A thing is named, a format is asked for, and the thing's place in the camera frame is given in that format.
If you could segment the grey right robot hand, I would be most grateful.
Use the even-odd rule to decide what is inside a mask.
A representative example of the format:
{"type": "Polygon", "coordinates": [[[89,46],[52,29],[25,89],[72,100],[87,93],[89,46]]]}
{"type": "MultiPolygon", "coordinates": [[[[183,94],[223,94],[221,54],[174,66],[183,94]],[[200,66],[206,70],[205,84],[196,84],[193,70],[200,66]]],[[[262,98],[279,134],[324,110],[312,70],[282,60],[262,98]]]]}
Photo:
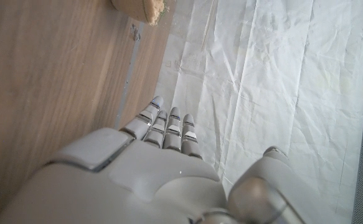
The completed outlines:
{"type": "Polygon", "coordinates": [[[98,129],[57,151],[0,223],[301,223],[280,189],[248,177],[226,195],[202,160],[194,120],[163,99],[120,130],[98,129]]]}

